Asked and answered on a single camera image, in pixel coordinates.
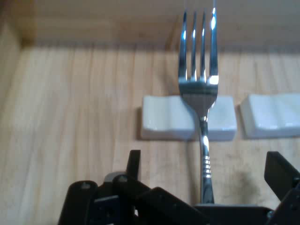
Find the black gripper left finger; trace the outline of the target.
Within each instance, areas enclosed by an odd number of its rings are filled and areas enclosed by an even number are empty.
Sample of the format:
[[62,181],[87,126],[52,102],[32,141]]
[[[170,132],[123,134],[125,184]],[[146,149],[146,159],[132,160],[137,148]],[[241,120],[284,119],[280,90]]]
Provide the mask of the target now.
[[208,225],[200,211],[160,187],[139,181],[140,150],[131,150],[124,173],[101,186],[91,180],[69,186],[60,225]]

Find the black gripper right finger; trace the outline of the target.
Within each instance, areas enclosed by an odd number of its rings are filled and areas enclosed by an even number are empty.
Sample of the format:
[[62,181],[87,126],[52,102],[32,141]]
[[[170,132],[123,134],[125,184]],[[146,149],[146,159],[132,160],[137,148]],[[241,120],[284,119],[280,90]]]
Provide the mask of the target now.
[[268,225],[298,225],[300,223],[300,172],[279,152],[269,151],[264,179],[280,200],[269,214]]

